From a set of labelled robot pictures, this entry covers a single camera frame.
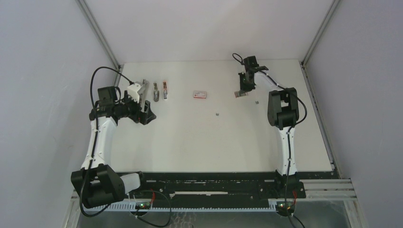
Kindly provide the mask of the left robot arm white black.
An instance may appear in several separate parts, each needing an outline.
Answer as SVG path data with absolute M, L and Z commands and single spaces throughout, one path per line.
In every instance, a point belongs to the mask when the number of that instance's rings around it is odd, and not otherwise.
M 120 119 L 128 118 L 142 125 L 156 119 L 150 102 L 144 100 L 144 85 L 128 86 L 122 98 L 117 95 L 119 91 L 113 86 L 98 89 L 99 100 L 89 114 L 91 136 L 87 154 L 81 168 L 71 174 L 71 183 L 86 209 L 123 201 L 129 192 L 143 198 L 149 190 L 140 171 L 121 176 L 109 165 Z

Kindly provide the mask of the beige small stapler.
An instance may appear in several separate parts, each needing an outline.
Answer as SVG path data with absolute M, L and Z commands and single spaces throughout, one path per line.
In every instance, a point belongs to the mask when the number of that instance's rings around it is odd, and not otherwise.
M 153 86 L 154 86 L 154 90 L 153 90 L 153 100 L 154 100 L 155 102 L 158 102 L 158 101 L 159 101 L 159 97 L 160 97 L 160 91 L 159 91 L 159 89 L 158 89 L 157 83 L 153 83 Z

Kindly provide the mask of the grey staple box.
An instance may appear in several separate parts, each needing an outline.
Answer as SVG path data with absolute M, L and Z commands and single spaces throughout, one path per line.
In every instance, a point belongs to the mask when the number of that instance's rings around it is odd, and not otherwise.
M 248 96 L 248 92 L 241 91 L 241 90 L 234 92 L 234 94 L 235 94 L 236 98 L 243 97 L 243 96 Z

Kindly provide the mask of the black and grey large stapler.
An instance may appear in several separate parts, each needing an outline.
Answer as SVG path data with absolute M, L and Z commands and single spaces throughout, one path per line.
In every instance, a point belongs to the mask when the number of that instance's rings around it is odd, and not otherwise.
M 149 81 L 146 79 L 143 79 L 142 81 L 142 89 L 141 89 L 141 94 L 139 98 L 139 102 L 141 105 L 142 110 L 145 110 L 145 101 L 146 101 L 146 96 L 148 93 L 148 88 L 149 88 Z

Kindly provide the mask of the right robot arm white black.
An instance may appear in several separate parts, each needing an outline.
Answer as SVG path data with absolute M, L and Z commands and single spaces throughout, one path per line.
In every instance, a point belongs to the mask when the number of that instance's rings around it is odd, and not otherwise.
M 257 86 L 268 90 L 267 118 L 276 128 L 278 142 L 278 166 L 276 168 L 275 193 L 282 198 L 288 197 L 297 183 L 294 134 L 299 120 L 299 106 L 295 88 L 285 88 L 268 74 L 268 68 L 258 64 L 255 56 L 241 58 L 232 55 L 244 71 L 239 73 L 240 91 L 250 92 Z

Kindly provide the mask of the red white staple box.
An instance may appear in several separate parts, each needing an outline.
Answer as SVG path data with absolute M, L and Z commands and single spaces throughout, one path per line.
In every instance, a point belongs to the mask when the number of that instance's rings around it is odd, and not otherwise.
M 206 91 L 194 91 L 193 92 L 193 97 L 197 99 L 206 99 L 207 98 L 207 92 Z

